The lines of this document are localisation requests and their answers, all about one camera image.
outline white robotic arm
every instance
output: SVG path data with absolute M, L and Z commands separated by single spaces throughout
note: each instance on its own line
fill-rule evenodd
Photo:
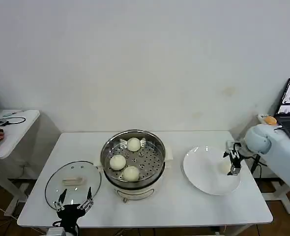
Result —
M 251 127 L 244 139 L 235 143 L 239 145 L 237 151 L 241 157 L 238 155 L 238 158 L 241 161 L 247 156 L 260 155 L 267 166 L 290 187 L 290 139 L 283 131 L 274 129 L 274 126 L 265 124 Z

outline white table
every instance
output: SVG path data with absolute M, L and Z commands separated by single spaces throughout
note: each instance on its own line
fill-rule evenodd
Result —
M 1 110 L 0 111 L 0 118 L 4 118 L 3 115 L 9 114 L 12 112 L 18 112 L 10 117 L 24 117 L 26 119 L 25 122 L 20 124 L 12 124 L 5 127 L 0 127 L 4 130 L 4 139 L 0 142 L 0 159 L 7 158 L 11 152 L 14 150 L 16 145 L 20 142 L 20 140 L 24 137 L 27 133 L 29 128 L 34 124 L 37 118 L 40 115 L 38 110 L 27 110 L 22 112 L 21 110 Z M 10 122 L 19 122 L 22 119 L 9 119 Z M 0 186 L 10 192 L 14 199 L 12 203 L 9 205 L 8 209 L 6 210 L 5 215 L 11 214 L 13 210 L 13 205 L 15 207 L 17 201 L 24 202 L 27 199 L 24 190 L 28 187 L 27 184 L 22 185 L 21 190 L 18 189 L 11 181 L 9 181 L 0 171 Z
M 211 196 L 193 187 L 181 171 L 181 162 L 190 149 L 209 145 L 225 150 L 228 131 L 154 132 L 173 151 L 172 171 L 163 179 L 159 191 L 140 201 L 125 204 L 102 176 L 94 206 L 78 220 L 81 228 L 227 227 L 228 235 L 237 235 L 251 224 L 273 220 L 247 165 L 242 163 L 241 184 L 227 196 Z M 61 166 L 78 160 L 94 162 L 103 144 L 114 133 L 63 133 L 54 147 L 36 185 L 18 218 L 23 227 L 51 227 L 59 220 L 45 200 L 50 176 Z

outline white bun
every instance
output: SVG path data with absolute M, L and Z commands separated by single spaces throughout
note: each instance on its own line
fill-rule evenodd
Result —
M 121 170 L 125 167 L 126 160 L 125 160 L 124 156 L 122 156 L 122 155 L 114 155 L 110 159 L 109 164 L 110 164 L 111 169 L 118 171 L 118 170 Z
M 137 138 L 131 138 L 127 141 L 126 147 L 130 151 L 138 151 L 141 148 L 141 141 Z
M 135 166 L 129 166 L 123 171 L 123 179 L 129 182 L 138 181 L 140 177 L 140 171 Z

